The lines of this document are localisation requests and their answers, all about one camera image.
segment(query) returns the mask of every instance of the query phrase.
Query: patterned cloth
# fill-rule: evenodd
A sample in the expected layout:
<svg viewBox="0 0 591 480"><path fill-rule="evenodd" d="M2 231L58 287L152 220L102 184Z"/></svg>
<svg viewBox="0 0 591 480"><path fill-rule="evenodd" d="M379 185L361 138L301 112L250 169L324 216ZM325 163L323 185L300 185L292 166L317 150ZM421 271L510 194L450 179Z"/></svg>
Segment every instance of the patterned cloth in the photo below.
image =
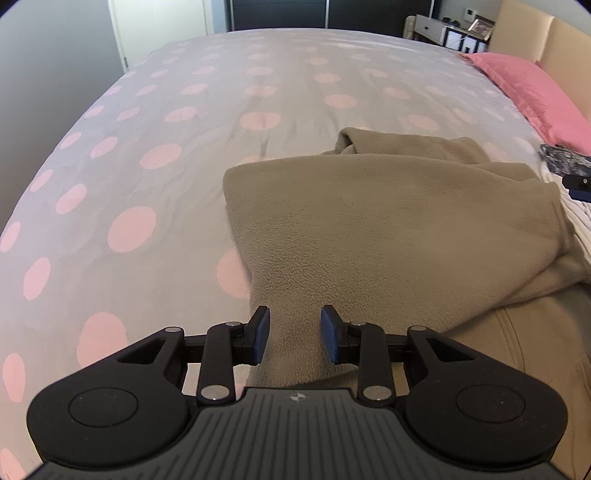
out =
<svg viewBox="0 0 591 480"><path fill-rule="evenodd" d="M2 478L39 462L25 414L48 383L169 325L248 319L224 172L329 150L344 127L470 137L494 161L541 164L511 100L446 48L280 29L153 52L81 112L0 238Z"/></svg>
<svg viewBox="0 0 591 480"><path fill-rule="evenodd" d="M561 177L564 175L581 175L591 177L591 157L569 150L566 147L552 147L542 144L540 157L548 165L548 169Z"/></svg>

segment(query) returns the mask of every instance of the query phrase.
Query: dark wardrobe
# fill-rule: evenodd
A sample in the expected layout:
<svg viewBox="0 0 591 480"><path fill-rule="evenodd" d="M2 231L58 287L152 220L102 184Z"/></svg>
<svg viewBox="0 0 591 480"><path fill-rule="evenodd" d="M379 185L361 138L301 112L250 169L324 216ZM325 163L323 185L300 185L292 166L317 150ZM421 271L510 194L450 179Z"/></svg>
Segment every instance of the dark wardrobe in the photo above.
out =
<svg viewBox="0 0 591 480"><path fill-rule="evenodd" d="M437 18L441 0L228 0L233 30L339 28L402 36L409 15Z"/></svg>

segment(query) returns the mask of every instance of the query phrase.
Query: picture frame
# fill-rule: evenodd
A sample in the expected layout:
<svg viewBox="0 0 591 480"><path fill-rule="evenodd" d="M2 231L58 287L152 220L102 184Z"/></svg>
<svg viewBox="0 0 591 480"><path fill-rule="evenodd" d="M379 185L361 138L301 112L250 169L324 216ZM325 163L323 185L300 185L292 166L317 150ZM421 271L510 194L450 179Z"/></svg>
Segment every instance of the picture frame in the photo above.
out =
<svg viewBox="0 0 591 480"><path fill-rule="evenodd" d="M470 25L470 28L468 28L468 32L475 34L478 37L482 37L484 41L488 41L494 29L495 22L477 15L474 22L472 22L472 25Z"/></svg>

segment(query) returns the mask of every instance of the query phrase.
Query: pink pillow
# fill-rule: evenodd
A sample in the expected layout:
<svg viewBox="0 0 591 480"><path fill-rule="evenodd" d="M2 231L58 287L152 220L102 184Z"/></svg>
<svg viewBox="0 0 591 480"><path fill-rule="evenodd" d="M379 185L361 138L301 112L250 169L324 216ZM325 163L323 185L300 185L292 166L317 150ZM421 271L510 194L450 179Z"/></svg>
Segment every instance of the pink pillow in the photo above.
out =
<svg viewBox="0 0 591 480"><path fill-rule="evenodd" d="M544 70L528 60L499 53L462 56L513 100L544 142L591 155L591 125Z"/></svg>

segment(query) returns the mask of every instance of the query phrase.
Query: upholstered headboard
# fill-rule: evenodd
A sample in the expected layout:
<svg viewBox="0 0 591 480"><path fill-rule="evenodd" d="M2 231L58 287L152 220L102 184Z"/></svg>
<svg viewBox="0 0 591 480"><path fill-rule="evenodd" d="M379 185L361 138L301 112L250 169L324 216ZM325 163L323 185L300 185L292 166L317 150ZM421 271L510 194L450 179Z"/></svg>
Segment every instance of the upholstered headboard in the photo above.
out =
<svg viewBox="0 0 591 480"><path fill-rule="evenodd" d="M591 37L555 18L540 66L591 123Z"/></svg>
<svg viewBox="0 0 591 480"><path fill-rule="evenodd" d="M538 61L553 19L552 15L517 0L503 0L488 50Z"/></svg>
<svg viewBox="0 0 591 480"><path fill-rule="evenodd" d="M503 0L489 51L537 61L591 123L591 37L517 0Z"/></svg>

